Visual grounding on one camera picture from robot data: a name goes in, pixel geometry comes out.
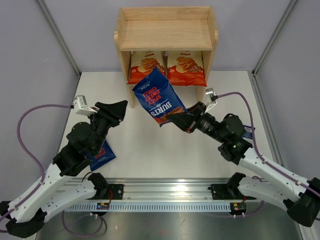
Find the cassava chips bag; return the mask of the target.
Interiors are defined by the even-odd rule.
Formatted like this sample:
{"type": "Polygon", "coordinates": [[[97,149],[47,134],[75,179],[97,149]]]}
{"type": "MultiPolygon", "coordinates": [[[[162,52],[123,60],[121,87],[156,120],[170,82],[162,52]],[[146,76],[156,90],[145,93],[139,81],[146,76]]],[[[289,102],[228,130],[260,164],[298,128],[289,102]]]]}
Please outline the cassava chips bag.
{"type": "Polygon", "coordinates": [[[174,86],[206,87],[201,51],[169,51],[167,53],[167,78],[174,86]]]}
{"type": "Polygon", "coordinates": [[[128,84],[139,83],[144,77],[157,68],[163,75],[166,75],[164,63],[165,51],[133,51],[128,84]]]}

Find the blue bag back side up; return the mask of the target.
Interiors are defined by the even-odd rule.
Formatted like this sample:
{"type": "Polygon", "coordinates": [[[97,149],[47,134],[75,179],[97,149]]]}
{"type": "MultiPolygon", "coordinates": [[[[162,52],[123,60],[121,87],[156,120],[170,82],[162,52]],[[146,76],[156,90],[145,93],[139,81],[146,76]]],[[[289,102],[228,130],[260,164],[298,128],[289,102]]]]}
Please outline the blue bag back side up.
{"type": "Polygon", "coordinates": [[[255,131],[255,127],[252,128],[251,126],[248,125],[243,125],[244,127],[244,133],[242,135],[242,138],[248,139],[248,140],[253,140],[253,132],[255,131]]]}

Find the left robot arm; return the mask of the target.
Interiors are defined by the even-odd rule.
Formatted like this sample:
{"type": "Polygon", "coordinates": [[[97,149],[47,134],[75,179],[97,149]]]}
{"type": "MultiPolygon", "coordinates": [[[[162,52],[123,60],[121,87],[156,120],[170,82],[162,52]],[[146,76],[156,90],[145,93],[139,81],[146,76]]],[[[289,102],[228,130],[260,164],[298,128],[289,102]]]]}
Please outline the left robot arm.
{"type": "Polygon", "coordinates": [[[66,136],[68,142],[44,169],[39,160],[28,150],[25,152],[36,162],[40,178],[22,195],[0,203],[0,219],[7,219],[3,233],[18,238],[28,238],[40,231],[45,223],[66,208],[87,199],[110,196],[109,184],[100,173],[91,173],[78,186],[59,195],[54,193],[90,165],[99,155],[109,129],[117,127],[125,118],[128,101],[106,104],[96,102],[89,107],[85,97],[78,95],[71,105],[78,115],[89,122],[78,122],[66,136]]]}

